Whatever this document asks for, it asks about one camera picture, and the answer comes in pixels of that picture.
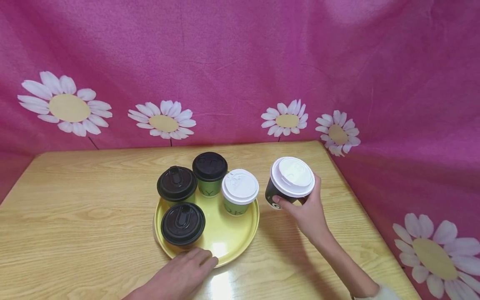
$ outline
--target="person's hand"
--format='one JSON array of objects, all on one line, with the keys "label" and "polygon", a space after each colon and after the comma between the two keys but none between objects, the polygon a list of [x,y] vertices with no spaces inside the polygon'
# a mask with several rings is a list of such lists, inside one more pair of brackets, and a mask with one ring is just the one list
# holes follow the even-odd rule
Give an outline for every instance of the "person's hand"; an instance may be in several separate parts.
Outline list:
[{"label": "person's hand", "polygon": [[217,264],[218,258],[208,250],[194,248],[180,253],[124,300],[191,299]]},{"label": "person's hand", "polygon": [[300,231],[310,242],[319,243],[323,238],[330,238],[331,233],[325,221],[324,208],[320,199],[322,180],[317,175],[314,174],[314,176],[315,186],[302,206],[295,206],[279,196],[273,196],[272,199],[295,219]]}]

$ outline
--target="daisy print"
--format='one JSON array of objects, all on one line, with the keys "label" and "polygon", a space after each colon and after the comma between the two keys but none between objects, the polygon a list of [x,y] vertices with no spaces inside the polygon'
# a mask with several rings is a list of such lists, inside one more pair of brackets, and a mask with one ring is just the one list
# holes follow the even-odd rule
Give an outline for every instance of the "daisy print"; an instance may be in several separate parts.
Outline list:
[{"label": "daisy print", "polygon": [[135,106],[138,111],[130,109],[128,116],[137,121],[137,126],[150,130],[151,136],[164,139],[181,140],[193,134],[189,128],[197,122],[191,119],[192,111],[181,110],[181,104],[172,100],[160,102],[160,108],[152,102]]},{"label": "daisy print", "polygon": [[400,261],[412,267],[413,279],[426,283],[437,299],[444,294],[451,300],[480,300],[480,243],[475,238],[459,238],[454,223],[443,221],[436,230],[430,218],[405,216],[405,227],[393,224],[401,240],[395,245]]},{"label": "daisy print", "polygon": [[99,127],[108,127],[104,118],[111,118],[112,107],[103,101],[94,100],[96,93],[89,88],[77,90],[72,78],[53,73],[40,72],[42,83],[25,80],[22,86],[34,96],[18,95],[20,105],[38,114],[38,118],[57,124],[64,132],[86,136],[87,132],[99,134]]},{"label": "daisy print", "polygon": [[360,145],[360,139],[357,137],[360,131],[355,128],[353,119],[347,121],[347,113],[335,110],[333,116],[323,114],[316,122],[320,126],[315,130],[324,133],[320,138],[326,142],[325,148],[331,154],[345,156],[343,152],[346,154],[352,147]]},{"label": "daisy print", "polygon": [[287,107],[283,103],[278,103],[276,108],[267,108],[267,112],[262,114],[262,119],[266,120],[262,128],[268,128],[268,135],[279,137],[290,133],[299,134],[300,129],[307,127],[308,114],[305,113],[305,104],[302,105],[301,99],[293,100]]}]

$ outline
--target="coffee cup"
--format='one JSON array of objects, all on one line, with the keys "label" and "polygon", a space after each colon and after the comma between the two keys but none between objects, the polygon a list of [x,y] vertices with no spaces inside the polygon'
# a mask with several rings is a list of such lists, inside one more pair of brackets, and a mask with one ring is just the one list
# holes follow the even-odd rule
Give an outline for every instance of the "coffee cup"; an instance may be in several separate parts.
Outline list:
[{"label": "coffee cup", "polygon": [[227,161],[215,152],[202,153],[193,160],[192,170],[198,179],[198,190],[203,196],[211,198],[220,193],[227,169]]},{"label": "coffee cup", "polygon": [[222,180],[223,204],[232,216],[243,215],[255,201],[259,191],[258,180],[247,170],[235,169]]},{"label": "coffee cup", "polygon": [[281,157],[270,168],[270,180],[265,190],[265,198],[274,209],[281,209],[273,201],[277,195],[290,203],[305,200],[313,190],[315,176],[312,169],[295,157]]},{"label": "coffee cup", "polygon": [[194,173],[184,167],[169,167],[158,178],[156,189],[160,197],[173,206],[179,202],[195,202],[197,178]]},{"label": "coffee cup", "polygon": [[169,208],[162,218],[160,230],[171,245],[189,249],[205,229],[205,214],[197,205],[183,202]]}]

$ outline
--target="pink fabric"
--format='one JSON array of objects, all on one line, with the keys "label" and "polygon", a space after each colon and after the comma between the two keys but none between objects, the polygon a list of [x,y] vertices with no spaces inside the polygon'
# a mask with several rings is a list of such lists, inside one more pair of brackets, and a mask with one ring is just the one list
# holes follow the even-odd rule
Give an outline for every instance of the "pink fabric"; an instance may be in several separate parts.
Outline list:
[{"label": "pink fabric", "polygon": [[[12,173],[46,151],[319,139],[315,120],[338,109],[361,144],[335,162],[396,257],[392,224],[407,213],[480,238],[474,1],[6,0],[0,11],[0,152],[23,157],[0,154]],[[108,127],[81,137],[21,107],[22,82],[42,71],[93,89]],[[300,98],[307,127],[267,135],[267,108]],[[170,99],[193,112],[188,138],[151,136],[127,116]]]}]

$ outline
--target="round tray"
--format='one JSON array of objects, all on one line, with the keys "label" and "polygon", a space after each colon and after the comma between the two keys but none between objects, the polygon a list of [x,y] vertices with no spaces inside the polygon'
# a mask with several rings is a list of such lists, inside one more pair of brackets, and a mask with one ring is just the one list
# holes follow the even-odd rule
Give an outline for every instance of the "round tray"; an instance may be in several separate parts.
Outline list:
[{"label": "round tray", "polygon": [[[257,232],[260,220],[260,208],[257,200],[255,199],[245,214],[241,216],[232,216],[225,210],[222,193],[212,198],[206,198],[197,190],[195,204],[203,210],[206,222],[202,237],[194,246],[210,250],[213,256],[218,257],[216,268],[239,257],[250,245]],[[154,237],[163,251],[170,258],[174,258],[185,250],[169,244],[162,236],[160,223],[168,208],[165,201],[160,199],[154,217]]]}]

